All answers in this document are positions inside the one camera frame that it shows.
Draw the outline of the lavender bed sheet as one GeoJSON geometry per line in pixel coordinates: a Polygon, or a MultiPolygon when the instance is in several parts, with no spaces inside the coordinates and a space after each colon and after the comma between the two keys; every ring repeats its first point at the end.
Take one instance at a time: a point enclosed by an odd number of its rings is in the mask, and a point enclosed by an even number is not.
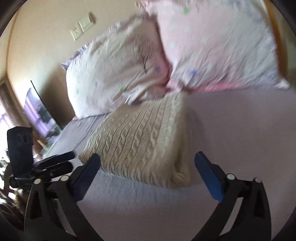
{"type": "MultiPolygon", "coordinates": [[[[226,173],[262,179],[276,236],[295,208],[295,89],[191,94],[187,128],[190,164],[202,151],[226,173]]],[[[194,166],[176,190],[97,174],[79,202],[104,240],[191,240],[216,206],[194,166]]]]}

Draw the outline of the flat screen television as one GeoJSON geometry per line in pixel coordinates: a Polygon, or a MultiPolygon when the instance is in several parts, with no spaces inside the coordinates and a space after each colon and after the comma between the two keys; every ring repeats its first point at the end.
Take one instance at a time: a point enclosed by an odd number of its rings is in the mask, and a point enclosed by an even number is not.
{"type": "Polygon", "coordinates": [[[32,80],[30,81],[23,111],[35,130],[45,138],[48,143],[55,142],[62,129],[45,107],[32,80]]]}

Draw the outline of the white wall power socket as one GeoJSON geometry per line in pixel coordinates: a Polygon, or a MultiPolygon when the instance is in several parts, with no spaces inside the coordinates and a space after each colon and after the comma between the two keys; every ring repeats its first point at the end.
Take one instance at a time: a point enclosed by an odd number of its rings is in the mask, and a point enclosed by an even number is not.
{"type": "Polygon", "coordinates": [[[74,41],[77,41],[83,35],[82,28],[79,24],[72,27],[70,33],[74,41]]]}

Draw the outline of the pink floral pillow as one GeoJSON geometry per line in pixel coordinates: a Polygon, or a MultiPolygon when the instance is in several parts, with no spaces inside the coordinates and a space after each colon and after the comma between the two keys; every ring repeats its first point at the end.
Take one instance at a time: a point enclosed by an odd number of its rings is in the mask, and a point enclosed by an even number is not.
{"type": "Polygon", "coordinates": [[[147,15],[115,23],[61,66],[77,118],[162,98],[170,73],[158,25],[147,15]]]}
{"type": "Polygon", "coordinates": [[[288,89],[263,1],[138,1],[156,20],[172,90],[288,89]]]}

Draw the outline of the white wall switch plate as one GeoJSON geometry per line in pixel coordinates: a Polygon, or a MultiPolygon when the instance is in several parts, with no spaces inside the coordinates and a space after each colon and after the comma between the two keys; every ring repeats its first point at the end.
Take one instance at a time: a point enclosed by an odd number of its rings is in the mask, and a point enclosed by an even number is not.
{"type": "Polygon", "coordinates": [[[89,14],[87,16],[85,16],[84,18],[82,18],[79,21],[79,25],[82,29],[82,32],[87,32],[93,25],[94,25],[94,21],[92,19],[92,16],[89,14]]]}

